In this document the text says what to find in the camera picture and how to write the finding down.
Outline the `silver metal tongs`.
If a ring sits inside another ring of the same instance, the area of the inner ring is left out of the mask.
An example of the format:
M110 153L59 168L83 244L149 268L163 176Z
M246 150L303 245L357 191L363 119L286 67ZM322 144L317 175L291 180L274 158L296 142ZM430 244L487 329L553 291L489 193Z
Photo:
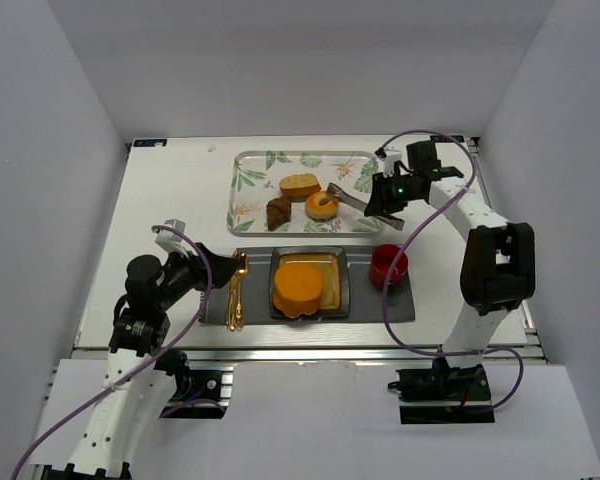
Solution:
M341 187L339 187L335 183L329 183L326 192L328 196L337 199L339 202L344 203L365 215L367 204L362 200L346 193ZM379 220L380 222L390 226L391 228L397 231L402 231L405 225L405 222L402 219L397 218L393 215L372 215L372 218Z

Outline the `orange ring bagel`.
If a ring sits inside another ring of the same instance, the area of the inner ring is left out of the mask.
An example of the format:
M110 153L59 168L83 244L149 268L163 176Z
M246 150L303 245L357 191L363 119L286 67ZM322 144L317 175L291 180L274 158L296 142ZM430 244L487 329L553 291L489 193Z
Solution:
M328 220L339 211L339 201L326 191L310 195L305 202L305 212L313 220Z

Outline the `round orange bun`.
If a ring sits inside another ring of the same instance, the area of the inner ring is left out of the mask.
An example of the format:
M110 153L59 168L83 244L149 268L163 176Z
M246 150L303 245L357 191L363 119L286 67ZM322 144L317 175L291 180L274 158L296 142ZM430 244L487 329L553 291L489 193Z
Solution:
M287 263L274 275L273 304L288 318L313 315L321 307L323 289L324 278L316 267Z

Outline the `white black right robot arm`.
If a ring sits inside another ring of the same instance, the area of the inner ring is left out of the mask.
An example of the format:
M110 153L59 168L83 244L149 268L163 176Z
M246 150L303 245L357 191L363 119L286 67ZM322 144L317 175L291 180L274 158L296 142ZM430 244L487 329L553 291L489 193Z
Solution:
M472 188L476 175L445 167L432 140L408 145L404 154L385 146L374 156L384 168L372 177L367 216L388 215L422 200L444 216L465 242L461 312L432 363L440 385L477 376L492 337L509 312L535 292L535 234L493 211Z

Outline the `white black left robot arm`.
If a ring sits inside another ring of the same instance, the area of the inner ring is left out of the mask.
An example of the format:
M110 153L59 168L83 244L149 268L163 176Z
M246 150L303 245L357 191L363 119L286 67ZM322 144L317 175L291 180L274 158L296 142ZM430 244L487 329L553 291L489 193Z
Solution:
M130 479L133 465L167 403L192 382L186 355L163 342L167 311L192 290L220 289L244 267L237 254L171 245L166 260L141 255L126 267L125 293L114 309L107 368L87 426L48 479Z

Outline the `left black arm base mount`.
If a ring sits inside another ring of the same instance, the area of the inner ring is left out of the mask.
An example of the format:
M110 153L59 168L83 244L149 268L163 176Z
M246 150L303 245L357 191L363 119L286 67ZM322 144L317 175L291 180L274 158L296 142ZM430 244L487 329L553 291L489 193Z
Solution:
M185 352L165 354L156 367L172 374L176 390L162 411L168 419L222 419L231 394L233 372L228 366L191 362Z

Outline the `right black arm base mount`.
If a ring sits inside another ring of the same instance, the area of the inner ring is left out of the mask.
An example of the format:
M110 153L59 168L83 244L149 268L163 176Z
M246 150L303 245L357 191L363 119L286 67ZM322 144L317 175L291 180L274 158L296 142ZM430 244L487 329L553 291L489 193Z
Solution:
M482 365L453 372L402 369L387 389L398 396L402 425L492 424L491 390Z

